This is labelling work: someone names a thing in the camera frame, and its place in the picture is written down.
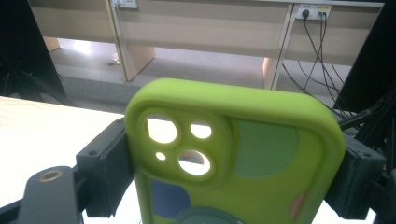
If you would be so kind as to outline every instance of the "gray floor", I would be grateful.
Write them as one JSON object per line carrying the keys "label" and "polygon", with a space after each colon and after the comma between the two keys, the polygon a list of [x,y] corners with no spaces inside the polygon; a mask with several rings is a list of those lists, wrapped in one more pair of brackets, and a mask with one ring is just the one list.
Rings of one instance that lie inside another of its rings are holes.
{"label": "gray floor", "polygon": [[[262,58],[201,52],[182,49],[155,49],[155,58],[132,81],[124,82],[120,66],[114,61],[114,44],[60,39],[60,49],[50,53],[70,101],[76,106],[123,113],[134,94],[144,85],[161,77],[175,77],[213,83],[263,87]],[[304,86],[307,77],[298,62],[285,61],[289,73]],[[330,64],[325,64],[337,88],[342,82]],[[309,74],[313,63],[302,62]],[[350,67],[336,65],[336,71],[345,79]],[[321,66],[316,66],[312,77],[324,82]],[[279,91],[301,92],[285,70],[280,72]],[[307,91],[326,105],[332,106],[332,97],[326,87],[310,80]]]}

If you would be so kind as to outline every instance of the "black plug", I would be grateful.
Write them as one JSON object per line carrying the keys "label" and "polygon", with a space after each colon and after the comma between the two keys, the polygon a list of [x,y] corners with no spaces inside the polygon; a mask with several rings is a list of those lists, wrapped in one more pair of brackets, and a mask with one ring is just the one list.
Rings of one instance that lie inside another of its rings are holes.
{"label": "black plug", "polygon": [[302,13],[302,15],[303,15],[303,18],[304,18],[304,22],[306,22],[306,19],[307,19],[308,16],[309,16],[309,10],[308,10],[308,9],[304,10],[303,13]]}

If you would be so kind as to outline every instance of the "power outlet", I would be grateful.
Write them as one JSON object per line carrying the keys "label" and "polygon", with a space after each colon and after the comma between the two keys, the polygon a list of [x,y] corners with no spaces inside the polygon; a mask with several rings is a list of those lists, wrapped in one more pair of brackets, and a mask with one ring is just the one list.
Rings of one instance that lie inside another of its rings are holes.
{"label": "power outlet", "polygon": [[303,19],[303,11],[308,10],[309,11],[309,16],[306,18],[307,20],[312,20],[312,21],[320,21],[324,20],[324,17],[320,16],[326,15],[327,18],[329,18],[330,11],[332,9],[332,6],[324,6],[324,5],[306,5],[306,4],[300,4],[300,7],[298,8],[296,19]]}
{"label": "power outlet", "polygon": [[112,0],[114,7],[138,8],[137,0]]}

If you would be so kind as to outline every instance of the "white tabletop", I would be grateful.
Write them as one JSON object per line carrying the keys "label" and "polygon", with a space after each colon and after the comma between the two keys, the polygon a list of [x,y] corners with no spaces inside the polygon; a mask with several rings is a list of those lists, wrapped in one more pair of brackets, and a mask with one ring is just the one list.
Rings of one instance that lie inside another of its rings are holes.
{"label": "white tabletop", "polygon": [[[27,179],[53,167],[76,164],[75,156],[120,114],[0,97],[0,207],[22,198]],[[315,224],[373,223],[345,221],[324,203]],[[112,218],[86,218],[90,223],[132,223],[140,220],[134,184]]]}

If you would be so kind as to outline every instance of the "green phone case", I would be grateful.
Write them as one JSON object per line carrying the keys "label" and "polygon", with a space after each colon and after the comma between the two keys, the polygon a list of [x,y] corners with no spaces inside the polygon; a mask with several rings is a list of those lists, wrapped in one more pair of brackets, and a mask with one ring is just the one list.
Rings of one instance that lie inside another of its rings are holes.
{"label": "green phone case", "polygon": [[170,78],[137,93],[125,127],[144,224],[311,223],[345,151],[312,97]]}

